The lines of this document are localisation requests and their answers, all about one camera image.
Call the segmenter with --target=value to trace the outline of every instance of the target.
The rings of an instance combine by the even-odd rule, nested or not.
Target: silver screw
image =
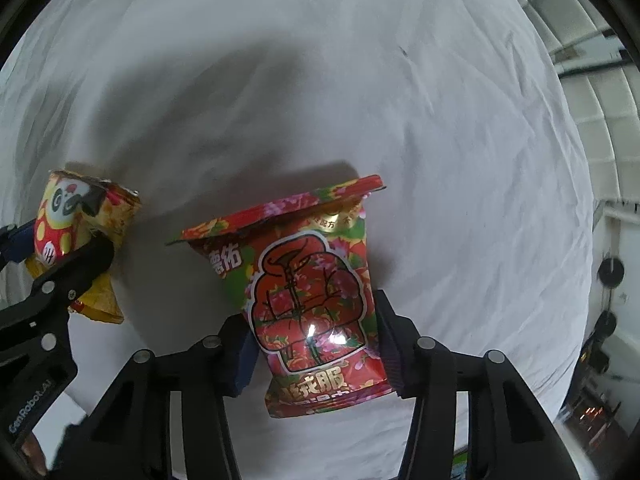
[[[44,282],[41,290],[45,294],[51,294],[54,288],[56,288],[56,284],[54,282]]]
[[[417,345],[423,350],[433,350],[436,348],[436,340],[433,337],[419,337]]]
[[[133,360],[138,364],[146,363],[151,359],[151,352],[149,350],[138,350],[133,354]]]
[[[202,340],[204,348],[218,348],[222,345],[222,340],[217,335],[208,335]]]
[[[497,365],[504,362],[504,354],[499,350],[489,350],[487,357],[489,358],[489,361],[496,363]]]
[[[48,334],[42,336],[42,339],[40,340],[40,346],[42,346],[42,349],[45,352],[50,352],[56,347],[57,342],[58,340],[56,339],[56,336],[49,332]]]

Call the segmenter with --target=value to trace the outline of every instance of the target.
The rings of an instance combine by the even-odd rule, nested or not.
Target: white cloth
[[[373,285],[450,349],[503,350],[556,414],[586,321],[592,195],[516,0],[54,0],[0,84],[2,222],[32,218],[62,166],[144,203],[113,269],[127,323],[70,324],[85,409],[140,346],[183,350],[232,313],[207,261],[164,241],[379,173]],[[14,267],[0,290],[17,301],[28,283]],[[273,420],[269,375],[260,361],[226,403],[245,480],[395,476],[412,402]]]

